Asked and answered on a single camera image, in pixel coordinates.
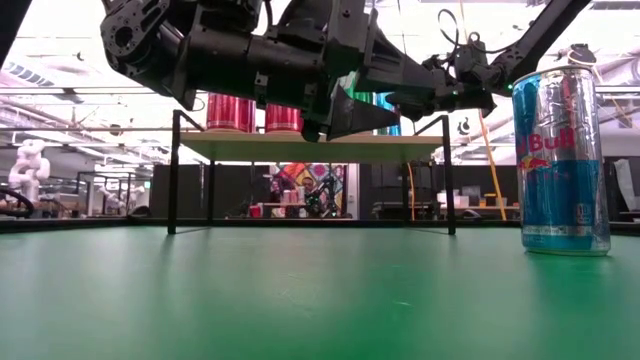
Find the green surface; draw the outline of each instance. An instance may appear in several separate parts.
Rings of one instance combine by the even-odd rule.
[[[163,228],[0,237],[0,358],[635,359],[640,239]]]

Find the red bull logo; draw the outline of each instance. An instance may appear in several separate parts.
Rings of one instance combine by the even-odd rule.
[[[541,159],[532,155],[542,149],[566,149],[575,147],[575,129],[566,127],[560,129],[558,136],[543,137],[540,134],[531,134],[518,139],[516,151],[518,157],[523,156],[518,163],[518,168],[527,172],[540,168],[549,168],[549,160]]]
[[[540,159],[531,155],[523,157],[518,164],[519,169],[523,169],[526,171],[548,167],[551,167],[551,163],[548,160]]]
[[[566,127],[560,129],[558,136],[543,137],[540,134],[531,134],[518,139],[516,145],[516,151],[519,156],[527,155],[540,151],[542,149],[564,149],[572,148],[576,145],[576,130],[574,128]]]

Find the aluminum can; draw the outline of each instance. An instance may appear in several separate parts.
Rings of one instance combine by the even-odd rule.
[[[295,132],[302,131],[304,121],[300,116],[300,110],[280,105],[267,105],[264,120],[264,132]]]
[[[591,70],[563,66],[514,83],[522,244],[532,252],[611,248]]]
[[[222,94],[209,94],[207,131],[255,131],[255,101]]]

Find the wooden tabletop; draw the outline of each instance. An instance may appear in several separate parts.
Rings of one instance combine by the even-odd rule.
[[[351,135],[306,142],[299,134],[183,132],[182,144],[210,160],[291,162],[405,162],[428,157],[440,136]]]

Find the red bull can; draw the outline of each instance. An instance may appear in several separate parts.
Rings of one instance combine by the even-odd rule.
[[[513,86],[522,244],[531,252],[611,248],[591,70],[563,66]]]

